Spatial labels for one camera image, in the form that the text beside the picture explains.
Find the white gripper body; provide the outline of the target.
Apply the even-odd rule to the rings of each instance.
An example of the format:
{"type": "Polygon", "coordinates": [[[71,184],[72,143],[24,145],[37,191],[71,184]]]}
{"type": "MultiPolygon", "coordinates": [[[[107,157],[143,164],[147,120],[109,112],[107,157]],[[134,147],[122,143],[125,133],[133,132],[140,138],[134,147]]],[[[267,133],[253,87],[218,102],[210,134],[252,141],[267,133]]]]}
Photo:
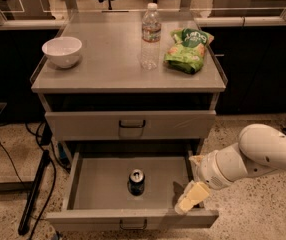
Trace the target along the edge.
{"type": "Polygon", "coordinates": [[[205,155],[197,165],[200,180],[220,190],[248,175],[246,161],[237,143],[205,155]]]}

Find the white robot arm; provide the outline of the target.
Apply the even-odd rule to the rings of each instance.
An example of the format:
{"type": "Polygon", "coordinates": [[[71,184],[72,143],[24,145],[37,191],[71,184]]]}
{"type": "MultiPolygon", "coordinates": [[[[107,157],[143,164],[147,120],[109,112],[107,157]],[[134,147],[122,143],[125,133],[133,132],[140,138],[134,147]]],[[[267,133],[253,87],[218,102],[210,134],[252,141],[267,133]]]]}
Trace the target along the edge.
{"type": "Polygon", "coordinates": [[[180,215],[203,202],[211,189],[229,187],[243,178],[286,171],[286,135],[264,124],[251,124],[241,130],[236,143],[189,160],[196,167],[198,181],[191,180],[179,197],[174,209],[180,215]]]}

